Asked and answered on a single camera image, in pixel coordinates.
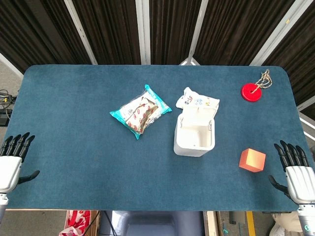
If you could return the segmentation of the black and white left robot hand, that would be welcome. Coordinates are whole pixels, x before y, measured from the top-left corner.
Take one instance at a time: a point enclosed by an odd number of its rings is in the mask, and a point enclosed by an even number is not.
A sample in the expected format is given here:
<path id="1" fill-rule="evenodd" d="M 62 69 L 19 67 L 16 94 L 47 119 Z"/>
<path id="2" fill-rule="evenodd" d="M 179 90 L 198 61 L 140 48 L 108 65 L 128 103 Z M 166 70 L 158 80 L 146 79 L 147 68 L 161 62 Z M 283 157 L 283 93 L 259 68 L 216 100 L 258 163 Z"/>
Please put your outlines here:
<path id="1" fill-rule="evenodd" d="M 12 192 L 17 185 L 36 178 L 40 171 L 36 170 L 31 175 L 21 177 L 20 171 L 27 156 L 29 147 L 35 139 L 29 132 L 17 136 L 9 136 L 0 147 L 0 198 Z"/>

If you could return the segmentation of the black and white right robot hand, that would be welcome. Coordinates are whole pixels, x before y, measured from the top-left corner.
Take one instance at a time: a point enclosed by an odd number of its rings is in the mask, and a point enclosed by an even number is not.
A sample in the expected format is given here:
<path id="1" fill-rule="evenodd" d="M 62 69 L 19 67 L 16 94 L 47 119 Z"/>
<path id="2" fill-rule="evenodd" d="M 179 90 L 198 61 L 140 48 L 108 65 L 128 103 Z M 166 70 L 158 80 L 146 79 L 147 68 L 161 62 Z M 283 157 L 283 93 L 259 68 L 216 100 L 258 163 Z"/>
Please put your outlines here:
<path id="1" fill-rule="evenodd" d="M 309 165 L 305 151 L 300 146 L 287 144 L 283 140 L 274 144 L 279 155 L 287 186 L 281 185 L 272 175 L 268 176 L 274 188 L 283 192 L 298 205 L 315 203 L 315 172 Z"/>

